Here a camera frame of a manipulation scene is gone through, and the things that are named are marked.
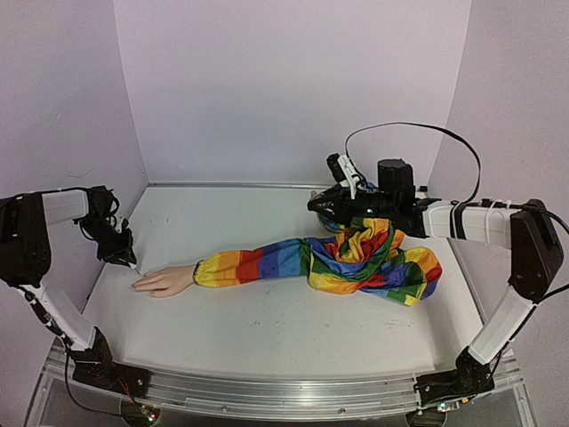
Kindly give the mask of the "clear glitter nail polish bottle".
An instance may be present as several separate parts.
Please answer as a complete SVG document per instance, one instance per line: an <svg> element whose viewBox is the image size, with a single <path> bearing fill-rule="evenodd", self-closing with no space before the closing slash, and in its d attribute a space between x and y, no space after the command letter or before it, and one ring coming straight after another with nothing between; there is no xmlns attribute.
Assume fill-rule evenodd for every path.
<svg viewBox="0 0 569 427"><path fill-rule="evenodd" d="M312 190L310 193L310 199L308 202L308 209L311 212L331 212L330 206L331 202L328 200L328 195L325 191L317 192Z"/></svg>

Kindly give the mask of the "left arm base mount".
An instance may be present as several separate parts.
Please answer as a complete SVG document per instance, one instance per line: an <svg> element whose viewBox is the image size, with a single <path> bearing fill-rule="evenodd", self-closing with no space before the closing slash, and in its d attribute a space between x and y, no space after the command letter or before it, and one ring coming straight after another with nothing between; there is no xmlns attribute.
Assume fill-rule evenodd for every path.
<svg viewBox="0 0 569 427"><path fill-rule="evenodd" d="M65 347L74 363L72 378L75 382L134 399L146 396L150 372L115 362L108 341L98 327L94 328L94 340L87 347L69 346L68 343Z"/></svg>

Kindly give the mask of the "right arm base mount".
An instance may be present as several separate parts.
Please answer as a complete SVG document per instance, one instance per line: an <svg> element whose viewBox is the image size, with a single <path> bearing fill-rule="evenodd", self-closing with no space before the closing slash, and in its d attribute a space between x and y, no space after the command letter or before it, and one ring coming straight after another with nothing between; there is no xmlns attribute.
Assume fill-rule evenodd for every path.
<svg viewBox="0 0 569 427"><path fill-rule="evenodd" d="M454 369L420 375L413 390L418 394L420 408L470 399L493 390L494 372L490 362L480 363L466 347L455 360Z"/></svg>

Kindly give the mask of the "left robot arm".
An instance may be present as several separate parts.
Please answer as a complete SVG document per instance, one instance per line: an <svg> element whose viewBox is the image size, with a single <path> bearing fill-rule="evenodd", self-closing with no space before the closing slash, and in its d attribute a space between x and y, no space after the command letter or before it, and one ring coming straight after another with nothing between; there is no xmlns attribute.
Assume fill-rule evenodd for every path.
<svg viewBox="0 0 569 427"><path fill-rule="evenodd" d="M1 200L1 280L28 302L40 322L73 351L94 348L97 329L47 279L52 266L49 228L71 222L97 244L97 259L137 267L129 222L105 186L21 193Z"/></svg>

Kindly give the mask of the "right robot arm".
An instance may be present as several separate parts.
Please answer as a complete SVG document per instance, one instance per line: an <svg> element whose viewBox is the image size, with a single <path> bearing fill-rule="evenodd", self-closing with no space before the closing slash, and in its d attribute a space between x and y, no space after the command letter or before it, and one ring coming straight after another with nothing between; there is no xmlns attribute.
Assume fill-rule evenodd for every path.
<svg viewBox="0 0 569 427"><path fill-rule="evenodd" d="M309 240L310 283L328 292L365 290L413 305L433 286L451 285L450 259L422 260L397 241L410 238L425 252L433 242L447 243L484 321L468 334L453 369L421 375L414 389L423 404L492 390L499 358L549 294L562 266L553 215L537 200L515 205L420 197L412 168L400 159L380 161L374 185L346 156L333 154L327 164L334 183L315 193L308 208L338 232Z"/></svg>

